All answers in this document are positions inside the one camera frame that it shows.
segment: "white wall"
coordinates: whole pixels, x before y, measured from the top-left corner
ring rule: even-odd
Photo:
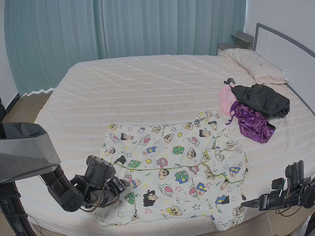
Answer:
[[[7,108],[17,95],[18,90],[14,83],[5,48],[3,29],[4,2],[5,0],[0,0],[0,98],[3,106]]]
[[[273,28],[315,52],[315,0],[247,0],[244,32],[256,23]]]

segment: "purple satin fabric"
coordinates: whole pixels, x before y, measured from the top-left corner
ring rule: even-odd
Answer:
[[[227,125],[232,122],[235,116],[238,118],[241,134],[256,142],[261,144],[268,142],[276,129],[261,113],[237,101],[231,106],[230,112],[232,111],[234,111],[234,115]]]

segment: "baseboard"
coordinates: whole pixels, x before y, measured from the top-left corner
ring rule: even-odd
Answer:
[[[18,100],[20,99],[20,95],[19,93],[14,97],[14,99],[10,102],[9,106],[6,109],[6,114],[10,113],[10,111],[12,110],[12,108],[14,107],[14,105],[18,102]]]
[[[0,105],[0,122],[3,120],[3,118],[5,117],[5,115],[7,114],[5,108],[3,107],[3,105]]]

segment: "teal curtain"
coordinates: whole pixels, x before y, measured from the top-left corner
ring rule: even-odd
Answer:
[[[246,0],[6,0],[4,32],[20,94],[58,85],[81,61],[215,55],[243,31]]]

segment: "white headboard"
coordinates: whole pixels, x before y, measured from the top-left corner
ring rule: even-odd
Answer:
[[[286,74],[289,88],[315,115],[315,53],[259,23],[256,25],[253,50]]]

